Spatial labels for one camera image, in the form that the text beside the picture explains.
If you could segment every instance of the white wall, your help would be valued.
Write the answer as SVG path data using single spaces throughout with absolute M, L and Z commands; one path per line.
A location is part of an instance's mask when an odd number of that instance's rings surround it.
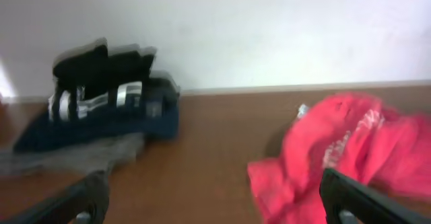
M 0 92 L 49 95 L 54 58 L 103 36 L 183 89 L 431 79 L 431 0 L 0 0 Z

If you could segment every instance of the white print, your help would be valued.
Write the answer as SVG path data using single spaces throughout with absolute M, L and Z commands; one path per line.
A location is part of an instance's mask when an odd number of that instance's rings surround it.
M 385 118 L 380 114 L 380 112 L 376 110 L 369 110 L 364 115 L 363 119 L 358 122 L 355 131 L 359 130 L 362 127 L 365 127 L 367 129 L 371 129 L 372 127 L 380 128 L 383 125 L 384 121 Z M 345 146 L 351 134 L 352 133 L 348 130 L 342 140 L 338 140 L 330 144 L 330 146 L 325 151 L 325 155 L 323 156 L 323 168 L 337 167 L 338 161 L 343 155 Z

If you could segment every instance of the brown surface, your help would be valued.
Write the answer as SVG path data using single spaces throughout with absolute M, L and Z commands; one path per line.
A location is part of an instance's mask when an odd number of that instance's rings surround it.
M 406 112 L 431 112 L 431 86 L 368 92 Z M 105 223 L 260 223 L 247 183 L 247 163 L 277 155 L 299 105 L 312 105 L 331 93 L 183 97 L 178 139 L 147 146 L 135 163 L 110 177 Z M 0 116 L 3 145 L 43 107 L 6 107 Z M 78 178 L 65 173 L 0 180 L 0 216 L 16 214 Z M 417 209 L 431 213 L 424 203 Z

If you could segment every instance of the dark blue cloth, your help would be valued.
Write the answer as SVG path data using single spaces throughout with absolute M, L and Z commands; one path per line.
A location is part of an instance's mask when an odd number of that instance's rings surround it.
M 178 106 L 165 108 L 163 114 L 148 117 L 145 114 L 112 114 L 103 118 L 75 122 L 54 123 L 48 111 L 37 116 L 13 146 L 15 153 L 44 152 L 89 143 L 102 137 L 115 137 L 127 133 L 145 133 L 157 139 L 173 139 L 178 134 Z

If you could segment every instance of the red object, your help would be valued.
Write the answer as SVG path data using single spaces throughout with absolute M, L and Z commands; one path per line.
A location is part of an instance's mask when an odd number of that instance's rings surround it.
M 265 223 L 326 223 L 319 196 L 323 169 L 389 190 L 431 196 L 431 124 L 378 98 L 331 96 L 295 122 L 281 155 L 249 163 L 251 190 Z

